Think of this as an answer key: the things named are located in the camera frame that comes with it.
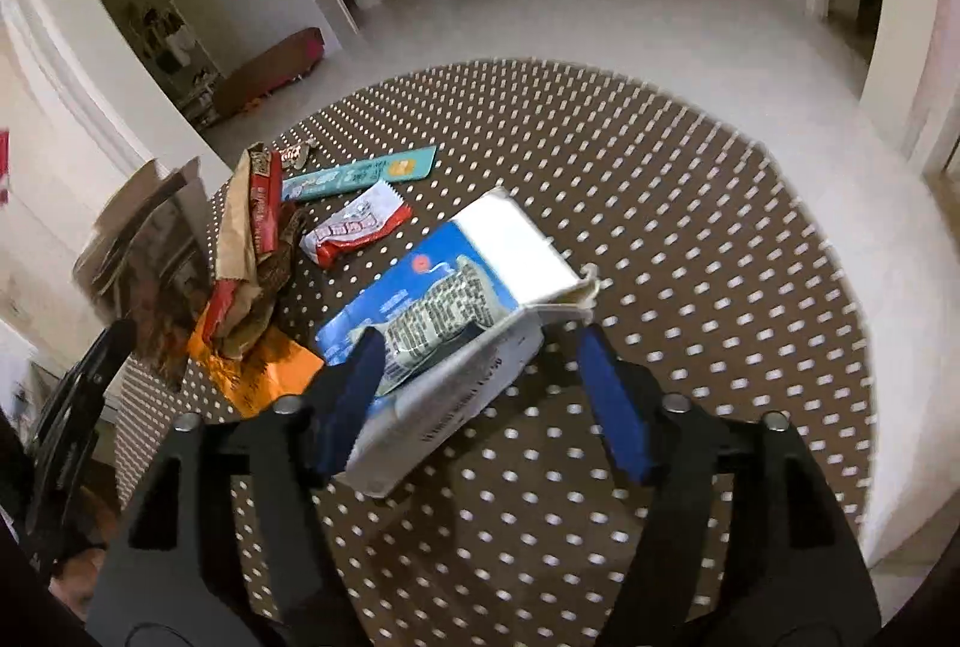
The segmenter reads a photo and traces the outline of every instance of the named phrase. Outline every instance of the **round table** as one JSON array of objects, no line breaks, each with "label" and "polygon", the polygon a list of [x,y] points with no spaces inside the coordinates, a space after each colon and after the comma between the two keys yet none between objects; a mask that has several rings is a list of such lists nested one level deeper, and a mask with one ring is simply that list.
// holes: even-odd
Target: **round table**
[{"label": "round table", "polygon": [[[386,81],[285,132],[320,141],[307,169],[437,145],[401,185],[414,218],[323,271],[296,252],[277,324],[302,345],[450,215],[507,188],[574,268],[603,279],[596,319],[625,359],[717,415],[789,412],[851,522],[869,480],[866,340],[843,271],[762,146],[669,94],[563,62],[484,60]],[[214,249],[224,192],[213,198]],[[309,205],[310,221],[344,198]],[[611,469],[569,329],[378,501],[342,484],[314,497],[376,644],[587,645],[613,605],[651,493]],[[130,497],[173,417],[238,415],[191,363],[179,394],[133,364],[117,439]],[[690,616],[722,574],[730,481],[717,479]],[[256,492],[238,478],[236,535],[251,602],[276,616]]]}]

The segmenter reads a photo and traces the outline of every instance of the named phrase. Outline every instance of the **orange wrapper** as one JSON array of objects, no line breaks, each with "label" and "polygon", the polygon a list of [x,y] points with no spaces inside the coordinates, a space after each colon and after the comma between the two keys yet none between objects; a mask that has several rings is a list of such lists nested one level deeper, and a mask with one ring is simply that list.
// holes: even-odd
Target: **orange wrapper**
[{"label": "orange wrapper", "polygon": [[298,396],[323,367],[317,355],[272,325],[242,361],[219,357],[203,343],[205,316],[206,311],[187,343],[187,352],[244,418],[255,417],[280,396]]}]

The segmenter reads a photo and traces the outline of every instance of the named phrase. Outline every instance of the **brown tablecloth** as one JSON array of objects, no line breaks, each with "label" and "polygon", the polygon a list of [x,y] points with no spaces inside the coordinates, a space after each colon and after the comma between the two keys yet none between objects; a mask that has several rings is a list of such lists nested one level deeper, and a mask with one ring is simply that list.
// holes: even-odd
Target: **brown tablecloth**
[{"label": "brown tablecloth", "polygon": [[[431,176],[398,189],[415,217],[323,272],[304,255],[278,324],[323,323],[431,229],[506,187],[574,268],[597,263],[597,319],[626,359],[718,415],[789,412],[858,521],[869,484],[864,333],[843,272],[762,146],[649,85],[560,62],[479,61],[386,81],[277,145],[320,140],[309,169],[435,143]],[[310,206],[320,221],[344,201]],[[213,199],[213,249],[223,193]],[[626,572],[650,492],[611,470],[570,332],[552,331],[514,386],[383,501],[342,484],[315,497],[344,581],[382,645],[591,644]],[[191,364],[178,396],[132,367],[117,441],[130,497],[179,412],[237,417]],[[730,483],[716,483],[699,594],[723,569]],[[256,494],[238,479],[251,600],[275,616]]]}]

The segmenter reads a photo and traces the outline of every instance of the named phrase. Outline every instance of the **cardboard box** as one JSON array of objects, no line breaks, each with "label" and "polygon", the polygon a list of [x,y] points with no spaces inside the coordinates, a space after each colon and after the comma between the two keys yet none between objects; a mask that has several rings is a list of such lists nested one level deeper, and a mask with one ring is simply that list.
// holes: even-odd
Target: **cardboard box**
[{"label": "cardboard box", "polygon": [[[402,351],[388,353],[379,397],[340,479],[386,496],[520,376],[544,342],[544,325],[592,320],[599,284],[593,265],[584,272],[579,278],[496,188],[367,287],[318,333],[323,359],[342,363],[370,325],[384,332],[388,350]],[[466,329],[464,318],[473,320]]]}]

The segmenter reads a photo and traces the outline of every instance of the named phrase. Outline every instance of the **teal package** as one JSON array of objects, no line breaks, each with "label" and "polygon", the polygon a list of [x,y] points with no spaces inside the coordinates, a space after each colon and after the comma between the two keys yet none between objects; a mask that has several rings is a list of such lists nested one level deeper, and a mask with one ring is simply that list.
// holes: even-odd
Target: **teal package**
[{"label": "teal package", "polygon": [[299,202],[316,200],[347,191],[363,190],[372,187],[380,179],[391,184],[419,181],[429,176],[436,154],[437,147],[431,145],[297,175],[283,182],[283,199]]}]

